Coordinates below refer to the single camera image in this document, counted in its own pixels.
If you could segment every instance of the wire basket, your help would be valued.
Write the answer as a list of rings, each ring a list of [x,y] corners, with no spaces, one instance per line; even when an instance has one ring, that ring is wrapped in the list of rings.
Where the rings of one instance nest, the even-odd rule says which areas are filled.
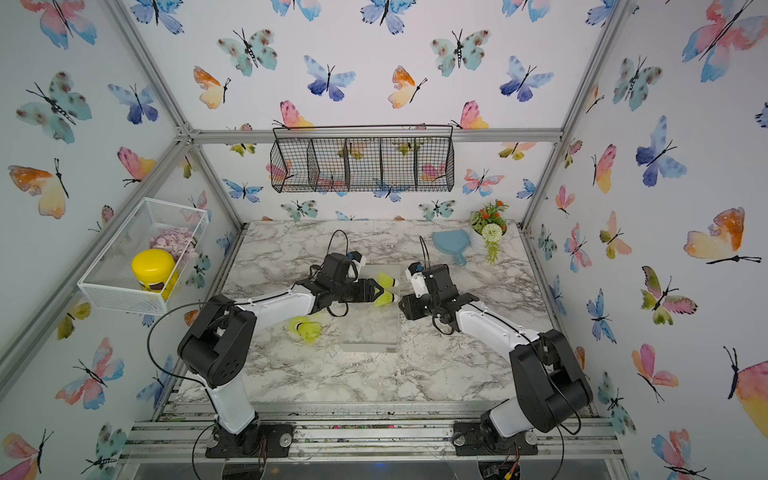
[[[371,134],[373,127],[376,134]],[[453,188],[449,125],[282,127],[273,132],[270,173],[278,193]]]
[[[88,267],[78,287],[92,306],[149,315],[166,313],[167,301],[162,294],[173,286],[168,286],[166,281],[160,292],[143,290],[131,269],[131,261],[138,253],[150,248],[153,237],[175,227],[186,227],[193,232],[185,252],[196,251],[207,226],[205,210],[144,198]],[[169,276],[179,273],[177,285],[189,263],[184,257],[182,255],[176,262]]]

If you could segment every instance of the yellow jar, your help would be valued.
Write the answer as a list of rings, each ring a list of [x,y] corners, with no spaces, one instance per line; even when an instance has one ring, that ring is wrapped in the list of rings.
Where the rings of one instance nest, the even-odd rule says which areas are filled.
[[[175,265],[176,262],[170,253],[159,248],[150,248],[134,257],[131,269],[144,290],[162,292],[163,300],[168,300],[179,280],[179,273],[174,271]]]

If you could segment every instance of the butterfly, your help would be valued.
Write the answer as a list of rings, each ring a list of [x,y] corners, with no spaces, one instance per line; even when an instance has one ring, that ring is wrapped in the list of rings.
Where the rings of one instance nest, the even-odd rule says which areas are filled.
[[[614,88],[615,104],[629,98],[629,108],[635,111],[648,98],[648,85],[656,84],[658,79],[661,78],[661,68],[643,68],[646,59],[647,57],[640,61],[640,57],[637,58],[637,70],[631,77],[634,62],[629,58],[625,58],[621,62],[621,69],[619,71],[621,77],[616,82]]]
[[[672,445],[661,435],[656,435],[650,441],[650,449],[668,465],[672,465],[664,466],[672,471],[667,480],[690,480],[692,476],[709,480],[707,477],[699,475],[706,468],[701,470],[691,470],[688,468],[688,462],[690,461],[690,436],[686,429],[682,429],[680,432],[670,430],[670,442],[672,442]]]
[[[432,40],[432,43],[430,44],[432,46],[432,51],[437,54],[435,63],[437,64],[437,69],[442,72],[443,77],[451,75],[453,68],[456,66],[457,59],[459,68],[462,67],[463,60],[466,68],[477,70],[482,58],[485,57],[485,52],[480,48],[480,45],[483,45],[488,41],[491,32],[488,30],[479,30],[472,35],[468,35],[464,41],[460,41],[459,39],[461,38],[463,31],[464,30],[462,29],[458,35],[454,33],[454,31],[451,31],[453,38],[456,40],[456,48],[453,48],[452,40],[446,40],[445,38],[436,38],[435,40]]]
[[[608,410],[611,412],[611,424],[616,433],[622,435],[626,434],[627,431],[637,433],[629,413],[623,406],[619,405],[619,400],[624,400],[624,397],[619,396],[618,389],[614,390],[614,384],[611,377],[608,376],[608,372],[603,372],[603,383],[598,386],[598,400],[608,406]]]
[[[240,129],[242,131],[253,131],[253,127],[250,126],[250,124],[243,124]],[[245,153],[249,152],[251,154],[256,153],[256,145],[255,144],[234,144],[232,147],[230,147],[231,151],[235,151],[238,154],[240,154],[241,157],[245,157]]]
[[[91,304],[88,302],[73,306],[61,319],[56,327],[56,338],[68,339],[74,332],[74,320],[85,320],[91,315]]]
[[[419,209],[422,211],[424,220],[432,221],[435,217],[448,218],[453,215],[453,206],[456,205],[456,200],[448,200],[446,202],[432,202],[434,206],[430,204],[421,204]]]
[[[248,184],[243,184],[241,187],[240,185],[227,180],[226,178],[221,179],[229,188],[232,190],[230,191],[230,197],[237,199],[237,198],[243,198],[248,199],[252,203],[257,203],[261,200],[259,200],[259,197],[256,196],[259,192],[261,192],[263,187],[248,187]]]
[[[131,12],[141,23],[149,23],[154,17],[154,24],[159,25],[163,22],[165,28],[174,35],[184,33],[181,23],[172,15],[176,15],[176,9],[179,8],[183,0],[136,0],[138,5],[131,7]]]
[[[672,285],[671,276],[667,288],[662,291],[661,285],[659,284],[659,277],[656,276],[654,269],[649,266],[644,266],[643,271],[645,272],[645,286],[648,290],[640,290],[643,293],[643,304],[641,305],[641,309],[652,310],[654,312],[655,324],[662,325],[664,323],[669,323],[670,325],[673,325],[674,322],[672,321],[670,312],[687,313],[688,315],[692,315],[696,312],[698,305],[690,298],[680,295],[670,295],[670,292],[679,290],[678,288],[670,290],[670,286]]]
[[[600,87],[599,85],[595,85],[592,90],[590,90],[589,99],[592,100],[592,103],[589,105],[589,108],[587,108],[587,111],[584,112],[584,114],[588,114],[589,111],[592,109],[593,106],[597,105],[600,100],[605,98],[605,95],[600,95]]]
[[[587,239],[584,238],[584,241],[581,241],[581,231],[576,223],[576,227],[571,230],[571,238],[565,239],[563,246],[563,251],[571,254],[571,272],[573,273],[578,272],[579,264],[584,268],[592,266],[592,260],[589,260],[589,255],[582,249],[585,243]]]
[[[599,340],[602,337],[602,334],[605,333],[605,338],[616,343],[614,332],[611,330],[611,326],[608,325],[608,322],[606,322],[606,320],[610,321],[611,319],[609,319],[608,315],[603,312],[604,308],[605,300],[603,297],[603,289],[600,289],[597,302],[594,303],[592,300],[587,302],[587,312],[594,317],[592,318],[592,321],[594,322],[592,324],[592,335],[595,340]]]
[[[245,39],[244,29],[240,29],[241,33],[237,33],[234,30],[232,32],[240,41],[233,38],[219,38],[218,44],[224,53],[230,54],[230,61],[233,67],[240,70],[246,77],[253,73],[254,65],[256,68],[259,67],[259,63],[270,70],[275,69],[277,66],[277,53],[273,48],[267,47],[275,38],[275,34],[271,30],[267,28],[259,30],[247,40]]]
[[[502,13],[510,17],[521,5],[525,8],[526,3],[528,4],[528,15],[531,17],[531,22],[536,22],[549,13],[549,0],[503,0]]]
[[[594,7],[587,12],[586,23],[588,25],[597,25],[602,22],[611,14],[611,9],[614,7],[616,0],[602,0],[603,5]]]
[[[54,158],[56,178],[45,170],[30,167],[11,165],[8,167],[8,175],[13,184],[22,192],[29,192],[33,197],[40,195],[38,213],[46,217],[62,218],[66,210],[66,201],[69,198],[64,183],[61,181],[61,173],[58,171],[57,158]]]
[[[333,69],[328,67],[326,70],[319,63],[317,63],[309,55],[304,55],[304,63],[306,64],[307,73],[315,78],[315,81],[306,87],[315,95],[323,96],[323,93],[328,92],[328,96],[333,101],[341,101],[344,99],[344,92],[341,91],[341,87],[349,87],[355,80],[355,72],[348,71],[346,73],[337,73],[333,75]]]
[[[80,475],[87,472],[90,467],[96,467],[97,469],[91,472],[85,480],[110,480],[115,474],[115,468],[110,464],[118,462],[116,458],[112,457],[122,451],[127,441],[128,435],[123,432],[123,429],[117,429],[113,433],[112,425],[109,422],[105,423],[99,430],[96,441],[96,460],[86,459],[85,461],[90,465],[80,472]]]
[[[85,366],[82,361],[80,361],[81,366],[72,367],[83,370],[86,376],[65,385],[56,393],[55,398],[63,399],[69,405],[74,405],[82,396],[83,406],[86,409],[95,410],[104,405],[106,402],[104,398],[104,389],[107,388],[106,382],[117,380],[123,376],[123,360],[118,359],[110,362],[111,358],[112,345],[109,344],[109,338],[105,338],[96,349],[91,368]]]
[[[302,204],[299,204],[298,201],[293,202],[291,204],[282,204],[280,207],[283,208],[288,214],[293,218],[293,221],[298,222],[301,220],[301,217],[317,217],[317,209],[315,208],[315,205],[317,205],[317,202],[314,200],[307,200],[306,202],[303,202]]]
[[[544,258],[549,260],[552,258],[552,254],[558,251],[558,245],[550,238],[551,233],[546,229],[544,224],[541,224],[541,233],[538,236],[538,248],[544,250]]]
[[[208,212],[209,222],[213,219],[214,212],[210,211],[210,208],[206,208],[208,206],[208,196],[205,194],[205,190],[203,190],[202,193],[200,193],[200,196],[197,198],[197,202],[194,201],[192,197],[189,198],[189,201],[192,204],[192,207],[199,208],[201,210],[205,210],[206,212]]]
[[[376,198],[389,198],[392,202],[400,201],[400,192],[405,191],[407,187],[402,185],[380,184],[379,189],[373,192]]]
[[[231,79],[228,78],[222,86],[216,78],[213,78],[207,71],[195,66],[194,80],[200,84],[200,88],[205,90],[200,94],[200,101],[210,109],[218,108],[222,103],[227,102],[227,89]]]
[[[592,186],[598,184],[598,188],[607,194],[611,190],[611,168],[614,166],[616,158],[616,147],[608,145],[603,152],[603,156],[598,162],[598,156],[592,155],[592,164],[594,165],[594,176],[592,177]]]
[[[299,4],[299,10],[304,14],[307,20],[310,22],[320,15],[323,8],[317,0],[293,0],[293,8],[296,9],[296,4]],[[276,13],[279,13],[283,17],[288,13],[288,7],[290,7],[291,0],[272,0],[272,8]]]
[[[275,121],[281,127],[314,127],[314,124],[304,120],[296,107],[288,100],[280,102],[280,112],[283,114],[283,123]]]
[[[462,122],[457,123],[456,120],[451,120],[451,123],[456,127],[466,128],[468,130],[488,128],[488,123],[483,121],[482,117],[480,116],[480,107],[478,107],[478,102],[474,100],[468,101],[464,104],[464,109],[462,110]]]
[[[551,286],[549,286],[549,293],[552,294],[552,301],[554,301],[554,304],[557,306],[558,312],[560,312],[563,315],[568,315],[568,312],[565,311],[565,305],[563,305],[563,294],[560,291],[559,275],[554,276],[554,283]]]
[[[536,193],[536,186],[527,178],[523,179],[523,188],[525,190],[518,192],[518,198],[530,198]]]
[[[701,70],[701,81],[715,81],[728,72],[730,48],[749,50],[768,35],[768,17],[749,17],[739,20],[744,10],[754,0],[746,0],[736,11],[733,0],[714,0],[707,9],[707,20],[714,22],[705,25],[693,34],[688,45],[683,49],[683,63],[687,63],[701,54],[707,60]]]
[[[740,372],[736,349],[733,349],[733,356],[731,356],[728,349],[725,346],[723,348],[728,352],[730,368],[733,370],[733,381],[730,384],[728,399],[732,399],[733,394],[736,393],[744,412],[750,417],[757,429],[768,438],[768,415],[766,414],[768,362],[752,365]]]
[[[347,192],[346,182],[343,179],[334,179],[333,175],[320,174],[317,180],[317,191],[321,195],[325,195],[328,192],[335,192],[336,195],[344,197]]]
[[[650,147],[637,147],[637,154],[634,157],[638,167],[647,165],[643,172],[643,184],[646,187],[656,184],[660,172],[664,178],[680,178],[688,172],[685,165],[667,155],[668,151],[677,148],[671,145],[672,140],[667,144],[667,117],[662,116],[659,118],[656,130],[650,133]]]
[[[608,244],[605,247],[605,256],[612,260],[616,258],[616,253],[621,255],[632,253],[632,247],[620,239],[619,235],[624,234],[621,232],[621,229],[616,228],[616,212],[612,211],[611,216],[608,218],[608,230],[600,230],[600,241]]]
[[[539,88],[547,84],[552,79],[552,77],[554,77],[554,73],[551,71],[549,73],[531,75],[531,72],[533,72],[533,70],[536,68],[537,67],[531,68],[529,65],[528,70],[526,71],[525,67],[523,67],[518,58],[512,55],[509,58],[509,69],[507,70],[507,75],[510,76],[511,80],[499,86],[499,90],[502,91],[502,95],[506,95],[508,97],[513,93],[518,92],[518,101],[531,100],[531,98],[533,98],[533,91],[531,91],[531,87]]]
[[[402,14],[411,5],[414,5],[416,0],[371,0],[371,2],[371,5],[366,5],[360,9],[362,20],[365,23],[373,23],[383,13],[384,16],[382,16],[379,25],[386,20],[386,27],[389,29],[389,33],[397,35],[402,33],[404,27],[402,20],[397,15]]]
[[[134,125],[139,125],[143,120],[141,117],[142,114],[144,114],[144,116],[146,116],[149,121],[156,121],[157,109],[155,107],[149,106],[150,103],[154,102],[152,90],[150,90],[149,86],[144,87],[144,90],[139,93],[136,93],[136,85],[133,87],[129,85],[128,87],[131,89],[131,91],[128,91],[122,87],[118,87],[115,84],[107,85],[109,91],[111,91],[112,94],[118,98],[120,104],[127,105],[129,107],[128,121]]]
[[[187,279],[187,285],[195,285],[197,288],[203,288],[205,287],[205,270],[208,270],[210,268],[210,259],[208,258],[208,255],[200,255],[200,257],[195,260],[194,264],[194,271],[192,272],[192,275]]]
[[[563,213],[565,213],[565,216],[568,216],[568,212],[565,210],[566,208],[570,207],[572,203],[574,203],[574,200],[576,200],[576,194],[570,194],[568,197],[565,196],[565,185],[560,186],[560,192],[558,195],[554,198],[554,204],[558,206],[558,210],[562,210]]]
[[[504,150],[498,152],[498,156],[501,158],[509,157],[510,155],[514,160],[522,160],[523,157],[525,157],[525,154],[523,152],[531,150],[533,147],[536,146],[537,142],[534,141],[528,141],[528,142],[504,142],[502,143],[502,147],[504,147]]]
[[[732,260],[748,260],[760,263],[762,257],[741,257],[736,252],[741,247],[741,236],[744,233],[744,209],[731,208],[720,212],[710,225],[710,233],[691,231],[688,232],[688,242],[683,250],[694,258],[712,260],[713,263]]]
[[[29,445],[18,433],[8,434],[2,441],[5,447],[5,455],[8,458],[23,458],[15,467],[11,467],[6,473],[0,473],[1,480],[35,480],[38,473],[42,473],[41,460],[43,458],[43,446],[51,438],[53,432],[46,436],[48,430],[43,430],[43,439],[35,448]]]
[[[402,108],[411,103],[416,96],[416,92],[427,82],[427,79],[421,81],[418,85],[413,81],[411,75],[402,67],[398,66],[395,73],[392,74],[392,83],[395,84],[397,91],[389,96],[387,100],[392,104],[392,108]]]
[[[656,403],[659,403],[659,399],[664,401],[664,397],[656,390],[656,385],[664,386],[678,386],[677,377],[669,373],[667,370],[661,370],[654,374],[654,364],[656,362],[656,350],[647,343],[644,343],[640,347],[640,352],[637,350],[632,351],[632,361],[634,362],[634,368],[637,369],[637,374],[643,377],[643,380],[654,390],[656,394]]]
[[[51,39],[53,45],[69,48],[69,35],[80,38],[93,45],[96,42],[96,26],[78,13],[85,8],[85,2],[77,0],[21,0],[22,7],[30,12],[43,11],[40,17],[40,30]]]
[[[38,91],[27,90],[45,100],[30,101],[16,109],[16,118],[30,125],[40,125],[43,133],[54,140],[63,140],[67,144],[74,143],[74,133],[69,123],[75,125],[73,118],[78,120],[91,119],[91,107],[85,97],[71,91],[74,87],[69,73],[60,71],[54,75],[48,87],[48,95],[43,93],[40,85],[35,82]]]
[[[225,237],[221,237],[216,240],[216,245],[224,249],[224,256],[226,256],[230,252],[230,249],[234,244],[235,244],[234,230],[230,230],[230,232]]]
[[[165,365],[163,368],[170,372],[174,367],[174,358],[170,354],[165,359]],[[136,400],[144,400],[147,401],[151,398],[154,398],[154,407],[157,408],[158,405],[160,405],[160,398],[163,396],[163,391],[165,390],[165,387],[168,386],[168,381],[170,380],[170,375],[168,375],[166,372],[162,372],[159,375],[152,377],[154,382],[151,384],[145,386],[137,395]]]
[[[471,168],[468,168],[467,174],[464,176],[464,180],[466,180],[467,183],[464,184],[464,187],[462,187],[462,192],[464,192],[464,195],[469,195],[474,191],[480,192],[481,197],[487,197],[488,195],[492,194],[493,188],[491,185],[496,185],[498,182],[502,181],[504,179],[504,175],[492,175],[488,177],[486,176],[487,174],[487,170],[483,170],[482,175],[478,175],[477,172]]]
[[[572,163],[574,163],[574,155],[581,150],[582,145],[581,140],[576,140],[575,138],[571,140],[571,144],[568,145],[568,150],[565,152],[565,168],[568,168],[571,166]]]
[[[120,150],[118,150],[118,159],[120,159],[120,163],[123,164],[125,170],[128,170],[128,173],[133,177],[123,180],[123,182],[125,182],[123,187],[134,182],[141,182],[152,171],[155,164],[157,164],[157,162],[151,158],[139,157],[130,148],[126,147],[120,147]]]

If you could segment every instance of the yellow lid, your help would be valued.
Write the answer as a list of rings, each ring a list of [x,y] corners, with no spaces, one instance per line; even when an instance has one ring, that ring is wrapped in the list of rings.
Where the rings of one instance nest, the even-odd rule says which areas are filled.
[[[176,262],[170,253],[159,248],[150,248],[134,257],[131,269],[140,282],[152,285],[167,281],[174,265]]]

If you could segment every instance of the blue butterfly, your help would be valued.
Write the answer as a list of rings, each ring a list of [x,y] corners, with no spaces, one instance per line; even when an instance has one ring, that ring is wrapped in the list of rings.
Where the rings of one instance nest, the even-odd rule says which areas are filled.
[[[568,313],[565,311],[565,305],[563,305],[563,294],[560,291],[559,275],[554,276],[554,284],[552,286],[549,286],[549,293],[552,294],[552,299],[554,300],[554,304],[557,306],[560,313],[562,313],[563,315],[567,315]]]
[[[402,33],[403,23],[400,17],[396,14],[402,13],[411,5],[416,3],[416,0],[371,0],[372,4],[362,7],[360,13],[362,13],[362,20],[365,23],[373,23],[379,19],[379,16],[383,13],[382,21],[379,25],[386,20],[386,26],[392,35]]]
[[[638,167],[647,165],[643,173],[643,183],[646,187],[656,184],[658,174],[665,178],[680,178],[688,172],[685,165],[675,161],[667,152],[677,147],[671,147],[672,140],[667,144],[667,117],[659,118],[656,130],[650,134],[650,147],[637,147],[634,159]]]
[[[154,17],[154,24],[159,25],[158,21],[163,22],[165,28],[174,35],[183,33],[181,23],[171,15],[176,14],[183,0],[136,0],[139,5],[131,7],[136,19],[141,23],[149,23]]]
[[[141,114],[146,115],[149,121],[157,120],[157,109],[149,106],[150,103],[154,102],[152,90],[150,90],[149,86],[144,87],[141,93],[136,93],[136,85],[130,87],[131,91],[114,84],[107,85],[107,88],[118,98],[122,105],[130,107],[128,108],[128,121],[132,124],[138,125],[141,123]]]
[[[339,88],[349,87],[352,84],[355,80],[354,71],[331,75],[336,66],[333,68],[328,67],[326,70],[309,55],[304,55],[304,63],[306,64],[307,73],[316,78],[314,82],[306,86],[312,93],[322,97],[323,93],[328,91],[328,96],[331,97],[331,100],[341,101],[344,99],[344,93]]]
[[[400,201],[400,192],[406,190],[406,187],[402,185],[387,185],[380,184],[379,189],[373,192],[373,196],[376,198],[389,198],[393,202]]]
[[[259,197],[256,196],[259,192],[261,192],[261,189],[263,187],[248,187],[248,184],[243,184],[241,187],[240,185],[227,180],[226,178],[221,179],[229,188],[232,189],[230,192],[230,197],[232,198],[247,198],[253,203],[259,202]]]
[[[216,240],[216,245],[224,249],[224,255],[226,256],[230,252],[230,248],[235,243],[235,231],[232,230],[226,237],[221,237]]]
[[[201,255],[197,258],[194,264],[194,272],[187,279],[187,285],[194,284],[197,288],[203,288],[205,286],[205,270],[210,268],[210,259],[208,255]]]
[[[602,334],[605,333],[606,338],[611,342],[616,343],[616,338],[614,337],[613,331],[611,331],[611,326],[605,321],[610,319],[608,318],[608,315],[603,314],[604,308],[605,301],[603,300],[603,289],[600,289],[597,304],[592,302],[592,300],[587,302],[587,312],[594,317],[592,319],[594,321],[594,324],[592,325],[592,335],[594,335],[595,340],[599,340]]]
[[[526,71],[518,58],[512,55],[509,58],[509,70],[507,70],[507,75],[512,79],[499,86],[502,95],[509,96],[518,92],[518,101],[531,100],[531,97],[533,97],[531,87],[539,88],[554,77],[554,73],[552,72],[531,75],[531,72],[535,69],[536,67],[531,68],[529,65],[528,70]]]
[[[163,369],[170,372],[173,369],[173,367],[174,367],[174,358],[169,354],[168,358],[165,359],[165,365],[163,365]],[[162,372],[159,376],[155,376],[153,378],[154,378],[154,382],[144,387],[136,395],[136,400],[146,401],[154,397],[154,408],[157,408],[157,406],[160,405],[160,398],[163,396],[163,391],[165,390],[165,387],[168,386],[168,380],[170,380],[170,375],[168,375],[166,372]]]
[[[536,186],[529,179],[523,179],[523,187],[525,190],[518,192],[518,198],[529,198],[536,193]]]
[[[588,23],[589,25],[597,25],[598,23],[608,18],[609,14],[611,13],[611,9],[614,7],[614,4],[616,3],[616,0],[602,0],[602,1],[603,1],[603,5],[600,5],[599,7],[595,7],[591,9],[589,12],[587,12],[586,23]]]
[[[453,215],[452,207],[456,204],[456,200],[448,200],[447,202],[441,202],[440,204],[434,201],[432,203],[434,206],[430,204],[419,205],[419,209],[422,211],[422,215],[424,215],[424,220],[431,222],[435,217],[448,218]]]

